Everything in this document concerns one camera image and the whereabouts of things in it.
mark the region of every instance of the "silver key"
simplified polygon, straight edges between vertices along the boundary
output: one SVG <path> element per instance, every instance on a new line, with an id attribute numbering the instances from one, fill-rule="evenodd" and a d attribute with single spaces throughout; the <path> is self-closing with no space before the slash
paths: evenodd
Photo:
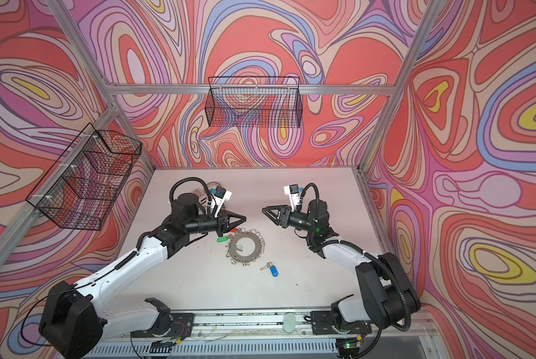
<path id="1" fill-rule="evenodd" d="M 272 268 L 274 265 L 272 264 L 272 262 L 267 262 L 266 265 L 262 268 L 260 268 L 260 270 L 263 270 L 263 269 L 268 269 L 268 268 Z"/>

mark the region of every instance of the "black mounting plate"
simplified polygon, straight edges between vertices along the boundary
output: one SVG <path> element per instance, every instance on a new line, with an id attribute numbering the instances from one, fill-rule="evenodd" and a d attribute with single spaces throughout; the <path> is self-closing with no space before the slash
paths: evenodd
<path id="1" fill-rule="evenodd" d="M 192 326 L 194 325 L 194 313 L 170 313 L 172 324 L 170 331 L 164 335 L 164 338 L 189 337 L 192 335 Z M 149 330 L 137 330 L 131 333 L 132 338 L 155 338 Z"/>
<path id="2" fill-rule="evenodd" d="M 326 310 L 315 310 L 310 312 L 311 316 L 311 330 L 312 333 L 315 335 L 321 335 L 321 334 L 361 334 L 361 336 L 365 336 L 366 334 L 369 334 L 371 331 L 368 328 L 368 325 L 366 325 L 364 322 L 353 322 L 350 323 L 349 330 L 348 328 L 341 328 L 340 331 L 342 333 L 338 333 L 332 326 L 334 325 L 334 319 L 335 316 L 332 311 Z"/>

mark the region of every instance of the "black wire mesh basket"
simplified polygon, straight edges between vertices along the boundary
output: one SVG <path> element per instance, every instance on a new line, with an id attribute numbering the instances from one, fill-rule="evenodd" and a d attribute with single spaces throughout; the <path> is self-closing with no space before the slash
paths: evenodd
<path id="1" fill-rule="evenodd" d="M 300 128 L 302 97 L 297 76 L 208 78 L 209 127 Z"/>
<path id="2" fill-rule="evenodd" d="M 60 228 L 101 230 L 142 144 L 116 131 L 96 129 L 81 141 L 86 141 L 83 149 L 37 203 L 31 202 L 32 193 L 52 167 L 26 200 Z"/>

